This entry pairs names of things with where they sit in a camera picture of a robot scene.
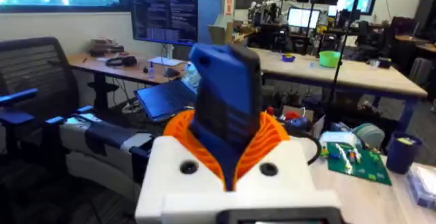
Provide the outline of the right gripper white and orange right finger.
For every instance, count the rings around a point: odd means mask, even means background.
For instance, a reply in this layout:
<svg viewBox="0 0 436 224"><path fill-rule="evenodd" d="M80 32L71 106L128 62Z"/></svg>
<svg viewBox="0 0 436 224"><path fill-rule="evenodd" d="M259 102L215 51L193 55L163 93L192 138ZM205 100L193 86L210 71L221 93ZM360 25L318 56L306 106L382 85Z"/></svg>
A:
<svg viewBox="0 0 436 224"><path fill-rule="evenodd" d="M236 165L234 190L312 189L302 142L303 139L288 135L275 117L262 112L260 128Z"/></svg>

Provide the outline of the right gripper white and orange left finger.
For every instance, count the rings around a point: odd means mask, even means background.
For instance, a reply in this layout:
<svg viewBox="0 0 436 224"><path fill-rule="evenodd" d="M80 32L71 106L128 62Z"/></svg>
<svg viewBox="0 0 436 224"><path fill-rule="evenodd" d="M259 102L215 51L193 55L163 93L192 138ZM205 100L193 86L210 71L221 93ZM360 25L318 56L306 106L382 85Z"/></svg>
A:
<svg viewBox="0 0 436 224"><path fill-rule="evenodd" d="M153 142L136 205L137 223L216 222L217 211L207 201L223 193L223 171L190 132L193 116L193 110L177 114Z"/></svg>

